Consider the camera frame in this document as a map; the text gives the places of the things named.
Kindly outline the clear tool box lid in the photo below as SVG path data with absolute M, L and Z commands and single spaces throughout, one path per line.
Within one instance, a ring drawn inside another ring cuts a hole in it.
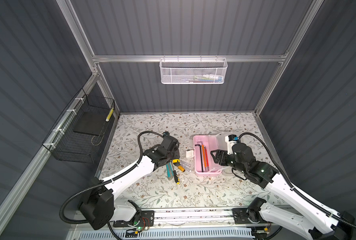
M 235 135 L 235 134 L 233 132 L 224 132 L 224 133 L 220 133 L 220 134 L 215 136 L 215 138 L 216 138 L 216 146 L 217 146 L 215 150 L 225 150 L 225 151 L 227 151 L 225 137 L 228 136 L 228 135 Z M 231 162 L 232 163 L 231 167 L 229 167 L 229 166 L 220 166 L 219 164 L 216 164 L 221 168 L 222 174 L 224 176 L 232 176 L 233 175 L 232 170 L 235 167 L 236 161 L 235 161 L 234 152 L 232 153 L 232 155 L 233 155 L 233 160 Z

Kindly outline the orange hex key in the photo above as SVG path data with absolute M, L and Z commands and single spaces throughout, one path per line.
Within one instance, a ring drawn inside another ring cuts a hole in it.
M 204 146 L 204 145 L 201 145 L 201 148 L 202 148 L 202 156 L 203 156 L 204 170 L 205 170 L 205 172 L 207 172 L 207 171 L 208 171 L 208 164 L 207 164 L 205 146 Z

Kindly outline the red hex key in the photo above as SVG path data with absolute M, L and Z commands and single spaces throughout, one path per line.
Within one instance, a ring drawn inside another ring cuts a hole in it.
M 206 162 L 206 169 L 209 171 L 209 161 L 208 161 L 208 153 L 207 153 L 207 148 L 206 146 L 203 146 L 204 148 L 204 155 L 205 155 L 205 162 Z

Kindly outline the pink tool box base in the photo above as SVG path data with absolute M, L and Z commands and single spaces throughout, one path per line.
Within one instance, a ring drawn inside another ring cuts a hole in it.
M 210 154 L 218 149 L 216 136 L 196 135 L 194 144 L 194 170 L 198 177 L 216 177 L 221 174 L 222 166 L 216 164 Z

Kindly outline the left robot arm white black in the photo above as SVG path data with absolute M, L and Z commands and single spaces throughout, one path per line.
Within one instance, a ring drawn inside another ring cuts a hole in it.
M 78 208 L 91 227 L 99 230 L 110 222 L 137 226 L 142 218 L 141 208 L 131 200 L 117 202 L 116 199 L 142 177 L 178 158 L 178 148 L 176 138 L 164 135 L 162 143 L 144 151 L 140 161 L 101 180 L 108 184 L 83 193 Z

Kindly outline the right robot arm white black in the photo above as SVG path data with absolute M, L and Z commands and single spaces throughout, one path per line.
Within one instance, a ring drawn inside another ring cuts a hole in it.
M 252 149 L 244 143 L 233 142 L 225 150 L 211 151 L 216 164 L 229 166 L 244 174 L 245 179 L 279 196 L 299 214 L 278 208 L 261 198 L 248 206 L 249 220 L 260 220 L 284 227 L 307 240 L 350 240 L 353 237 L 354 217 L 339 213 L 316 201 L 291 181 L 285 179 L 272 165 L 257 161 Z

